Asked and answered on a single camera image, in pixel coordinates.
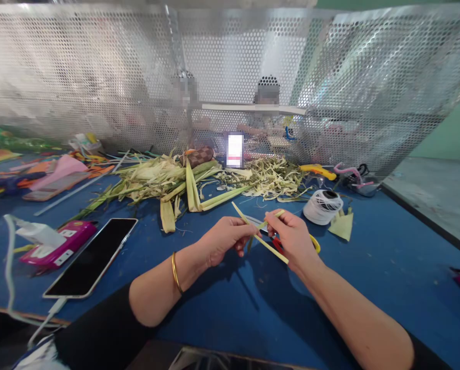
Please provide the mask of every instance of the metal mesh partition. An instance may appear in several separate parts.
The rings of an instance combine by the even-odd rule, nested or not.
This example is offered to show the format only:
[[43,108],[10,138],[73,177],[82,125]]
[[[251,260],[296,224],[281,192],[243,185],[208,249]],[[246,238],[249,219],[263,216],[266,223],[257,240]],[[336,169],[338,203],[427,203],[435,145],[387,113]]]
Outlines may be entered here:
[[[276,110],[253,104],[279,85]],[[343,13],[0,5],[0,124],[168,152],[248,132],[251,157],[367,163],[380,178],[460,99],[460,3]]]

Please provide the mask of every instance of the white thread spool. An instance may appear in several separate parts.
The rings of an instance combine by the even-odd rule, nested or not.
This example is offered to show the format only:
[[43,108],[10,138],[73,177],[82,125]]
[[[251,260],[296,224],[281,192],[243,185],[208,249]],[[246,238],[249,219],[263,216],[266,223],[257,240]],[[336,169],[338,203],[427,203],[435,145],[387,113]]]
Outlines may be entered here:
[[317,190],[303,207],[303,215],[318,225],[327,225],[343,208],[343,200],[331,190]]

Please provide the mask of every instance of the blue table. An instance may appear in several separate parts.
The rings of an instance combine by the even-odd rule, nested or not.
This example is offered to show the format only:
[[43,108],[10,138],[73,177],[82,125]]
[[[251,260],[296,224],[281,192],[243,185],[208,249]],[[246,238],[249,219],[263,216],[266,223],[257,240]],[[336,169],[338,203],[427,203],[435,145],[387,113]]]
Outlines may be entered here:
[[[0,164],[0,171],[17,164]],[[48,202],[0,199],[0,308],[6,307],[8,299],[3,262],[8,240],[2,216],[11,213],[58,227],[88,204],[92,192],[116,180],[106,177],[40,217],[32,214]],[[215,189],[209,188],[204,193],[215,195]],[[454,369],[460,369],[460,288],[448,270],[448,266],[460,268],[460,252],[385,194],[353,197],[355,217],[349,243],[326,227],[308,222],[310,233],[321,243],[321,258]],[[244,200],[239,197],[235,202],[245,214],[258,219],[278,207],[298,212],[303,206]],[[127,203],[112,202],[94,218],[102,226],[111,217],[133,217],[134,209]],[[57,317],[77,319],[173,251],[197,241],[226,215],[237,216],[229,203],[209,212],[185,214],[177,227],[188,231],[165,235],[160,231],[159,202],[143,202],[137,210],[136,229],[93,295],[69,301]],[[25,244],[17,238],[17,247]],[[54,301],[42,299],[42,293],[62,270],[30,279],[32,271],[15,259],[15,309],[45,316]],[[321,369],[352,367],[345,345],[300,280],[261,245],[242,259],[228,253],[220,266],[200,277],[169,315],[158,338],[280,363]]]

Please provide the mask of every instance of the black phone screen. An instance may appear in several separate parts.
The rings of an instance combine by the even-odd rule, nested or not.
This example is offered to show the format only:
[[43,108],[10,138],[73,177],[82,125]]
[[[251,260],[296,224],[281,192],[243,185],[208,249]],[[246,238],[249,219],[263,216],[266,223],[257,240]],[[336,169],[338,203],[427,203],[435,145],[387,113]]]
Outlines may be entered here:
[[134,218],[112,218],[44,295],[88,293],[136,222]]

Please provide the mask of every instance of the pink power bank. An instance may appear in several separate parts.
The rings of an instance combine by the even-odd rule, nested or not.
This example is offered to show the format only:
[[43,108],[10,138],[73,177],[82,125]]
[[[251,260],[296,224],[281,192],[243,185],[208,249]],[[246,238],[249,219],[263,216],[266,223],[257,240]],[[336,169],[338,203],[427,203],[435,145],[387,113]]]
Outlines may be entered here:
[[66,238],[64,244],[58,248],[39,245],[20,257],[20,261],[44,269],[58,269],[73,255],[90,237],[97,228],[89,222],[70,221],[58,230]]

